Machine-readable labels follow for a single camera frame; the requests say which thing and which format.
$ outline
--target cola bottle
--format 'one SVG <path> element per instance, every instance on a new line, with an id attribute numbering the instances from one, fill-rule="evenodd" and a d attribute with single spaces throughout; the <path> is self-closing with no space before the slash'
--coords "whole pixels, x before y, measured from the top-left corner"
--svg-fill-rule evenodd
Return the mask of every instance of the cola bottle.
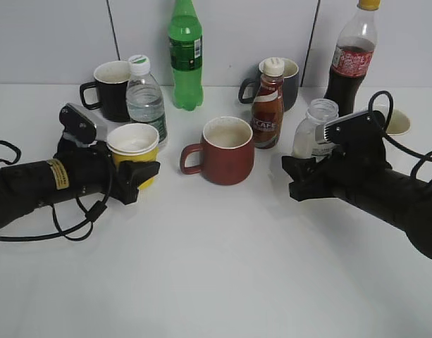
<path id="1" fill-rule="evenodd" d="M 338 37 L 325 98 L 338 104 L 339 116 L 353 112 L 355 95 L 366 77 L 377 44 L 374 14 L 379 5 L 380 0 L 359 0 L 355 16 Z"/>

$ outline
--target white bottle cap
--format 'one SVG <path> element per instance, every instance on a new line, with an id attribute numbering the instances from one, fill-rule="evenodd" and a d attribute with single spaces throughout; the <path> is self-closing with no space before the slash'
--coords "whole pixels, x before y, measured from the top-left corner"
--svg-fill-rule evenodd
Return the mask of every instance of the white bottle cap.
<path id="1" fill-rule="evenodd" d="M 130 72 L 133 75 L 146 75 L 150 73 L 150 59 L 145 55 L 133 55 L 128 59 Z"/>
<path id="2" fill-rule="evenodd" d="M 267 58 L 264 61 L 263 73 L 271 76 L 278 77 L 285 72 L 285 62 L 281 58 Z"/>

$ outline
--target yellow bottle cap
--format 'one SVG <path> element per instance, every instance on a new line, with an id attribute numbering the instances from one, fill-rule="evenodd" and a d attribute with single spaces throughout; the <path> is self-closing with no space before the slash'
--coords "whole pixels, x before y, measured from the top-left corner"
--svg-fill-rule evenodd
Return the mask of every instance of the yellow bottle cap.
<path id="1" fill-rule="evenodd" d="M 358 7 L 366 11 L 376 11 L 380 6 L 380 0 L 359 0 Z"/>

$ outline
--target red mug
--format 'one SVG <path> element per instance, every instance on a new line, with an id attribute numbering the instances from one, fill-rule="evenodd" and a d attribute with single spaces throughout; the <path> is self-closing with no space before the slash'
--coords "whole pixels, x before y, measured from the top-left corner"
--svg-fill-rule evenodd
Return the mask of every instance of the red mug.
<path id="1" fill-rule="evenodd" d="M 203 128 L 199 144 L 186 146 L 181 153 L 180 169 L 183 174 L 202 173 L 216 184 L 233 185 L 245 180 L 253 169 L 254 144 L 250 125 L 230 116 L 215 118 Z M 201 164 L 186 167 L 186 158 L 200 151 Z"/>

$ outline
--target gray mug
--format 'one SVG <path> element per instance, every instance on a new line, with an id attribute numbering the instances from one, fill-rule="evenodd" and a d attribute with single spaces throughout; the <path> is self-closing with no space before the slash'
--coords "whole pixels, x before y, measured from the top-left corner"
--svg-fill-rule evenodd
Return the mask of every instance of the gray mug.
<path id="1" fill-rule="evenodd" d="M 295 101 L 297 100 L 297 94 L 299 92 L 299 66 L 294 62 L 293 60 L 290 60 L 289 58 L 281 58 L 283 61 L 285 61 L 285 72 L 283 73 L 283 103 L 285 106 L 285 111 L 289 111 L 295 104 Z M 241 104 L 251 104 L 253 103 L 254 96 L 257 94 L 259 86 L 261 84 L 261 75 L 263 70 L 264 61 L 261 61 L 258 65 L 258 72 L 257 76 L 252 79 L 245 79 L 241 87 L 239 88 L 239 93 L 237 95 L 237 98 L 239 99 L 239 102 Z M 253 92 L 254 96 L 244 98 L 244 92 L 245 89 L 253 85 Z"/>

